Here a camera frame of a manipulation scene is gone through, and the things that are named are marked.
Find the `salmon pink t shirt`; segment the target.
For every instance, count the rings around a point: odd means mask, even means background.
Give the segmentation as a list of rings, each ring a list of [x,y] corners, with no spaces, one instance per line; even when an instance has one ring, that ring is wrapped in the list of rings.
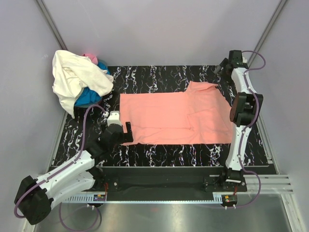
[[[121,122],[131,145],[229,144],[231,107],[217,84],[191,81],[183,92],[120,95]]]

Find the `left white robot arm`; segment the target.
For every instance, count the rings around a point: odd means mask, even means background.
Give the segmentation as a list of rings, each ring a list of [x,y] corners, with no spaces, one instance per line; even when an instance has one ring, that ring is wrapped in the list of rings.
[[[105,182],[98,164],[116,146],[132,141],[131,123],[122,123],[118,111],[110,112],[99,137],[87,142],[77,155],[52,171],[36,178],[29,175],[21,181],[14,200],[15,216],[36,225],[69,197],[84,190],[100,191]]]

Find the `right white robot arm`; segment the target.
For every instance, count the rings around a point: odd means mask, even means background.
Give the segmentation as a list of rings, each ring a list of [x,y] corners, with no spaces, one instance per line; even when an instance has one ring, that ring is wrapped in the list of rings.
[[[233,123],[233,137],[224,169],[218,182],[223,191],[231,191],[236,185],[244,183],[244,157],[246,144],[253,125],[257,122],[264,100],[252,86],[249,77],[247,61],[243,57],[245,51],[231,50],[216,68],[217,73],[223,68],[229,79],[235,84],[237,95],[230,111],[230,121]]]

